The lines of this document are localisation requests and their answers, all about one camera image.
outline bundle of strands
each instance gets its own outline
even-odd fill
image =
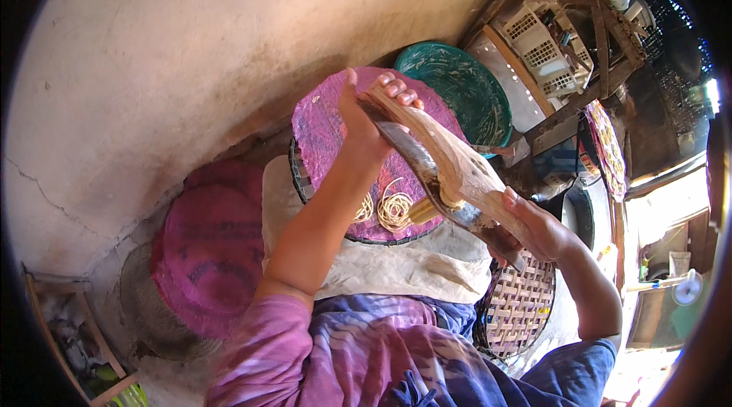
[[[387,229],[387,231],[392,233],[403,231],[412,224],[408,217],[409,209],[414,203],[411,197],[409,197],[405,192],[395,192],[387,195],[389,187],[402,178],[403,177],[397,178],[384,188],[384,194],[381,195],[379,207],[376,212],[376,217],[379,219],[379,223]]]
[[[356,212],[356,216],[353,217],[353,223],[363,223],[371,219],[373,215],[373,200],[371,200],[371,194],[366,194],[364,201],[361,202],[359,211]]]

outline person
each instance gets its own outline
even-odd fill
[[[579,238],[510,188],[504,205],[530,229],[532,255],[562,271],[581,339],[549,352],[520,379],[471,345],[465,330],[472,323],[454,304],[381,294],[313,300],[361,198],[393,153],[356,104],[356,80],[348,69],[339,102],[343,146],[279,238],[206,405],[598,406],[619,344],[618,292]],[[392,73],[374,84],[404,106],[423,108]]]

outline crack in wall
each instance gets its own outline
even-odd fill
[[[114,240],[113,237],[104,236],[104,235],[96,232],[94,229],[89,228],[87,225],[85,225],[84,223],[82,223],[81,220],[78,217],[69,215],[69,213],[66,211],[66,209],[64,209],[63,207],[61,207],[59,204],[54,203],[53,201],[51,201],[48,198],[48,196],[43,191],[43,188],[41,188],[41,183],[39,183],[37,179],[35,179],[32,176],[24,173],[21,170],[20,166],[18,164],[16,164],[13,160],[11,160],[8,156],[3,155],[3,157],[5,158],[5,160],[7,160],[8,163],[11,163],[11,164],[13,164],[15,166],[15,169],[18,171],[18,174],[20,174],[24,179],[30,180],[31,182],[35,183],[36,186],[38,187],[38,191],[40,191],[41,195],[43,196],[43,199],[45,199],[46,202],[48,202],[51,206],[53,206],[57,210],[60,210],[61,213],[63,213],[66,218],[70,219],[74,223],[77,223],[78,225],[80,225],[81,227],[83,227],[84,229],[86,229],[87,231],[91,232],[92,234],[94,234],[97,237],[102,237],[102,238],[108,239],[108,240]]]

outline white cloth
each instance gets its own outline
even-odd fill
[[[264,169],[262,237],[266,268],[286,224],[302,209],[287,156]],[[490,284],[488,248],[468,231],[446,221],[427,236],[387,247],[343,239],[316,300],[341,294],[415,294],[473,304]]]

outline tie-dye clothing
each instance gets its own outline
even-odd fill
[[[459,314],[468,306],[430,301],[338,296],[318,302],[311,317],[292,296],[256,300],[207,405],[403,405],[409,396],[392,389],[406,385],[408,370],[416,399],[436,390],[426,405],[599,405],[615,364],[609,340],[557,348],[516,380],[459,334],[471,321]]]

